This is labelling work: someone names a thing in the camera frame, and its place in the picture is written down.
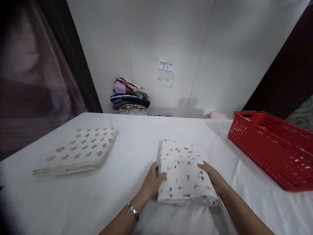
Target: price sign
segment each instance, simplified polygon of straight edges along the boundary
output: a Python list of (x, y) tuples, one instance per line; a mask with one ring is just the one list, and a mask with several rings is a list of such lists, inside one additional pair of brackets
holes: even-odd
[(157, 77), (157, 86), (173, 88), (174, 75), (171, 73), (159, 73)]
[(168, 61), (163, 60), (162, 58), (160, 58), (160, 61), (159, 61), (159, 69), (172, 72), (172, 70), (173, 70), (173, 64), (170, 63), (170, 62), (168, 62)]

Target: white tablecloth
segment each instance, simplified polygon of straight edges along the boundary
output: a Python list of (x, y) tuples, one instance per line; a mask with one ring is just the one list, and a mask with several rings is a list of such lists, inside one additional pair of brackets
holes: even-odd
[[(97, 234), (137, 193), (162, 139), (193, 143), (275, 234), (311, 234), (313, 192), (288, 193), (228, 138), (232, 121), (84, 113), (0, 162), (2, 200), (23, 234)], [(36, 163), (72, 131), (113, 126), (114, 146), (98, 170), (32, 176)], [(149, 202), (134, 234), (233, 234), (223, 206)]]

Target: folded muslin blanket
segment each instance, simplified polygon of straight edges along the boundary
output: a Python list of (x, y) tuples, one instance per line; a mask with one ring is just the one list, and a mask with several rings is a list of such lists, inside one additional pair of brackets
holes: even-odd
[(96, 169), (116, 134), (115, 128), (77, 129), (37, 165), (33, 175), (65, 175)]
[(159, 170), (167, 172), (167, 176), (159, 188), (157, 202), (217, 206), (218, 197), (210, 177), (198, 163), (203, 161), (193, 145), (163, 140)]

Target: silver bracelet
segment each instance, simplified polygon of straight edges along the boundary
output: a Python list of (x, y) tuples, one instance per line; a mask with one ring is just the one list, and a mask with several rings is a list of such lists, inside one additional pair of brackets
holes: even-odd
[(127, 205), (130, 208), (131, 212), (134, 214), (135, 220), (138, 221), (140, 219), (140, 214), (136, 211), (136, 209), (132, 206), (130, 202)]

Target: finger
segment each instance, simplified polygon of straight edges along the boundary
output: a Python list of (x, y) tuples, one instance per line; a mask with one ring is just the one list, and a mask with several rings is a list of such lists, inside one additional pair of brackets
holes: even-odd
[(157, 162), (152, 163), (151, 169), (155, 169), (156, 165), (157, 165)]
[(163, 180), (165, 179), (167, 175), (167, 172), (163, 172), (162, 174), (160, 174), (157, 178), (157, 180), (159, 181), (159, 183), (161, 184), (163, 182)]
[(156, 164), (157, 164), (157, 162), (152, 163), (149, 172), (155, 172), (156, 171)]
[(203, 164), (197, 164), (197, 165), (198, 165), (198, 167), (199, 167), (200, 169), (205, 170), (206, 172), (209, 172), (208, 166), (203, 165)]
[(159, 174), (159, 166), (155, 167), (155, 171), (154, 172), (155, 172), (156, 176)]
[(203, 161), (203, 163), (204, 163), (205, 165), (212, 167), (212, 166), (211, 166), (210, 164), (208, 164), (205, 160), (202, 160), (202, 161)]

